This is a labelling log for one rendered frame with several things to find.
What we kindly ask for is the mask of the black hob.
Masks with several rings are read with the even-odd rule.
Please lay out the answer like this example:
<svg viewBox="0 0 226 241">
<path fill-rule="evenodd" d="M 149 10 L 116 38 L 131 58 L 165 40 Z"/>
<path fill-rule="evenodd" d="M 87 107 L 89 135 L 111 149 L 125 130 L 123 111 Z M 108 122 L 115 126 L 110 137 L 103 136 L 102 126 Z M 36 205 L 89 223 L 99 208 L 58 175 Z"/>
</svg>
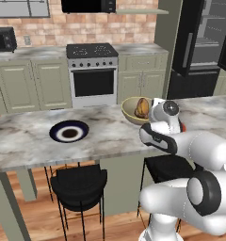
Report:
<svg viewBox="0 0 226 241">
<path fill-rule="evenodd" d="M 68 44 L 66 54 L 67 58 L 117 57 L 119 55 L 108 42 Z"/>
</svg>

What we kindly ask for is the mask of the black bar stool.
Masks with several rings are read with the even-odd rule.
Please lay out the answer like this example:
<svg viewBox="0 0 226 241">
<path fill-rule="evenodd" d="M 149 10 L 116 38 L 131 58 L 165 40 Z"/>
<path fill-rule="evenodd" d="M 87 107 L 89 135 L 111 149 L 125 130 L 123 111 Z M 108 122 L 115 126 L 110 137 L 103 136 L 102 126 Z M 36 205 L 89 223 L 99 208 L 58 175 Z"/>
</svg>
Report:
<svg viewBox="0 0 226 241">
<path fill-rule="evenodd" d="M 159 155 L 145 157 L 143 161 L 142 172 L 147 169 L 153 181 L 158 184 L 179 178 L 190 178 L 195 171 L 202 170 L 198 164 L 191 166 L 189 162 L 177 155 Z"/>
<path fill-rule="evenodd" d="M 107 182 L 107 170 L 99 164 L 77 167 L 63 167 L 51 172 L 47 179 L 50 193 L 56 194 L 58 210 L 65 233 L 68 227 L 66 210 L 81 215 L 82 228 L 85 228 L 84 212 L 99 205 L 99 219 L 105 225 L 104 189 Z"/>
</svg>

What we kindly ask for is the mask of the yellow bowl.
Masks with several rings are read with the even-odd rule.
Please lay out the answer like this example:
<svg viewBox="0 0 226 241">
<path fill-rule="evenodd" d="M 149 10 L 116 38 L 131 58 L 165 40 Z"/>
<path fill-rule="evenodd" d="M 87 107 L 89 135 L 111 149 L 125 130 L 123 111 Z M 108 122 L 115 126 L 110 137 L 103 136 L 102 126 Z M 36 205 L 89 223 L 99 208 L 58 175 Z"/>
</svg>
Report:
<svg viewBox="0 0 226 241">
<path fill-rule="evenodd" d="M 137 108 L 137 103 L 139 97 L 129 97 L 121 103 L 121 112 L 123 116 L 133 124 L 142 125 L 148 122 L 148 119 L 138 118 L 135 115 L 135 109 Z"/>
</svg>

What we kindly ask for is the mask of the green wall shelf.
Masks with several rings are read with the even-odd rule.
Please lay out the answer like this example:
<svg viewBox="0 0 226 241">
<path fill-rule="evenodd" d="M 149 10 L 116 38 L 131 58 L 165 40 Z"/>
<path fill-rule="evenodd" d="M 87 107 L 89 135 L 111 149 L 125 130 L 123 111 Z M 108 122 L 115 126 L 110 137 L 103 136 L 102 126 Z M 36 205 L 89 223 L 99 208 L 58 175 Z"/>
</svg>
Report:
<svg viewBox="0 0 226 241">
<path fill-rule="evenodd" d="M 169 12 L 163 9 L 117 9 L 116 14 L 125 15 L 125 14 L 161 14 L 167 15 Z"/>
</svg>

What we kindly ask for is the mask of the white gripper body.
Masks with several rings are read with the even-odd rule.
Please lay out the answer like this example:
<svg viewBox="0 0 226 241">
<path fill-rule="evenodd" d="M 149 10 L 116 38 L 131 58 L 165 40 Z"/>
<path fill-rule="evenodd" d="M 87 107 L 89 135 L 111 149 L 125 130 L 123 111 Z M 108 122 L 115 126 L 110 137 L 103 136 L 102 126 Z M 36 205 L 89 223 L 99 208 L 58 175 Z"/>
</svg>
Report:
<svg viewBox="0 0 226 241">
<path fill-rule="evenodd" d="M 160 98 L 153 98 L 152 99 L 152 107 L 156 107 L 158 104 L 165 102 L 166 100 Z"/>
</svg>

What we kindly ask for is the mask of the silver oven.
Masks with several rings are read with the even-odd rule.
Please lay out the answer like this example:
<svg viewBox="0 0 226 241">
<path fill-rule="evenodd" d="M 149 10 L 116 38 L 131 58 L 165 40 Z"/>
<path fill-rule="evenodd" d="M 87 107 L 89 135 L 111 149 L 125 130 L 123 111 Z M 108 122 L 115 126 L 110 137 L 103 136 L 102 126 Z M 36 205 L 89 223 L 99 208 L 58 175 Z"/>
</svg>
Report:
<svg viewBox="0 0 226 241">
<path fill-rule="evenodd" d="M 68 65 L 74 108 L 117 102 L 116 57 L 69 59 Z"/>
</svg>

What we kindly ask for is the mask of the black toaster oven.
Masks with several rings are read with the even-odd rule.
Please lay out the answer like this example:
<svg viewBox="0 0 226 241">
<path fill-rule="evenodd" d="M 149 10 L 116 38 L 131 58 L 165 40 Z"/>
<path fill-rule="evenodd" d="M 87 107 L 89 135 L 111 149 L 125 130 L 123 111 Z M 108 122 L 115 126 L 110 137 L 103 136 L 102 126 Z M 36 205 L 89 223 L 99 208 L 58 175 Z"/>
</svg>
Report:
<svg viewBox="0 0 226 241">
<path fill-rule="evenodd" d="M 17 41 L 14 28 L 0 27 L 0 52 L 14 52 L 17 49 Z"/>
</svg>

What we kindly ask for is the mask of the green cupboard run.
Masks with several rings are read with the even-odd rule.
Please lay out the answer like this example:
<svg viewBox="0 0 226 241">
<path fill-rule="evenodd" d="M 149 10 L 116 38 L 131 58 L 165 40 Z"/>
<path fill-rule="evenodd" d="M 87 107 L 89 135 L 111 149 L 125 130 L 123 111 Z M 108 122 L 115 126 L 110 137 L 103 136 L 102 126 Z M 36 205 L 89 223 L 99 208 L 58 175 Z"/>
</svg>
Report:
<svg viewBox="0 0 226 241">
<path fill-rule="evenodd" d="M 120 55 L 118 103 L 129 97 L 161 97 L 168 53 Z"/>
<path fill-rule="evenodd" d="M 0 61 L 0 90 L 8 113 L 72 107 L 65 58 Z"/>
</svg>

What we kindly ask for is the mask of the black fridge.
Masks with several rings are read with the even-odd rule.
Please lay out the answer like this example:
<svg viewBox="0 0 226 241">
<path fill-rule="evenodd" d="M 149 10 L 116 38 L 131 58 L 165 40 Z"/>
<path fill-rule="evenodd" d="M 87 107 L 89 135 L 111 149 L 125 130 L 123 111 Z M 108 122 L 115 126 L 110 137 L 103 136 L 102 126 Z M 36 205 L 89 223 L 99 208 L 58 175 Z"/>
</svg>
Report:
<svg viewBox="0 0 226 241">
<path fill-rule="evenodd" d="M 226 35 L 226 0 L 204 0 L 195 49 L 186 77 L 171 70 L 168 98 L 211 96 L 221 69 L 218 60 Z"/>
</svg>

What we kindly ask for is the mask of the black microwave oven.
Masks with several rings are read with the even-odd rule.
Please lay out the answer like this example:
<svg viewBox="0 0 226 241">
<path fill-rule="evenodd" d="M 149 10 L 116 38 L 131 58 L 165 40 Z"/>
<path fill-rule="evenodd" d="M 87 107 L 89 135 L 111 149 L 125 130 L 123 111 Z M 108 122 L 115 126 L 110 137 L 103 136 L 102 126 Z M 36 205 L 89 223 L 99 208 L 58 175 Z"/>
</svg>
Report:
<svg viewBox="0 0 226 241">
<path fill-rule="evenodd" d="M 64 13 L 115 13 L 116 0 L 61 0 Z"/>
</svg>

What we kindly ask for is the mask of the dark blue round plate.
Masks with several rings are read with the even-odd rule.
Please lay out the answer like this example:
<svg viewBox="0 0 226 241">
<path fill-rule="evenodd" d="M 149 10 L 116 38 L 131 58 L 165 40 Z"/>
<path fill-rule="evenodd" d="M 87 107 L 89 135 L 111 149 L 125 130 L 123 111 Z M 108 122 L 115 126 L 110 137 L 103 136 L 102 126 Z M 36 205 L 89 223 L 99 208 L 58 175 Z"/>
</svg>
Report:
<svg viewBox="0 0 226 241">
<path fill-rule="evenodd" d="M 65 120 L 55 124 L 49 136 L 56 142 L 72 143 L 87 136 L 89 127 L 80 120 Z"/>
</svg>

